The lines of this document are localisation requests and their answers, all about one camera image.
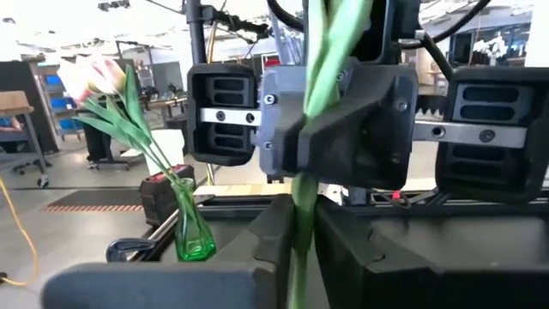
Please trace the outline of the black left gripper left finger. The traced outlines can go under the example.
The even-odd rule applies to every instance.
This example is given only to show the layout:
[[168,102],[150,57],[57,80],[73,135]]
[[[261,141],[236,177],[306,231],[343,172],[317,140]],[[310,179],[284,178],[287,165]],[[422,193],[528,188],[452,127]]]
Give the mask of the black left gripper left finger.
[[263,309],[287,302],[293,236],[288,195],[214,197],[200,208],[221,248],[207,262],[169,260],[171,236],[131,262],[78,264],[49,279],[51,309]]

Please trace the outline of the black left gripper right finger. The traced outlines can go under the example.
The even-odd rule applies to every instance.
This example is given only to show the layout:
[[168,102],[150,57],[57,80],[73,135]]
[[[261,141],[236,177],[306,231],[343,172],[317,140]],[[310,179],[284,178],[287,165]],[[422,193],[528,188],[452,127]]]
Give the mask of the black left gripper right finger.
[[370,219],[323,201],[315,225],[332,308],[548,306],[547,219]]

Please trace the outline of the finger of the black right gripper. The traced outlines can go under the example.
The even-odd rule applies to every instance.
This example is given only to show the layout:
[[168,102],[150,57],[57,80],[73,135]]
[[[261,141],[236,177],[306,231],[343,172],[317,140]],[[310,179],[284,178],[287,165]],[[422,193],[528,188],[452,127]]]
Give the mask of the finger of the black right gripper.
[[449,82],[444,121],[458,127],[437,148],[437,187],[451,195],[527,203],[548,168],[548,70],[474,66]]
[[247,163],[259,125],[257,82],[242,64],[195,64],[187,74],[187,144],[196,161]]

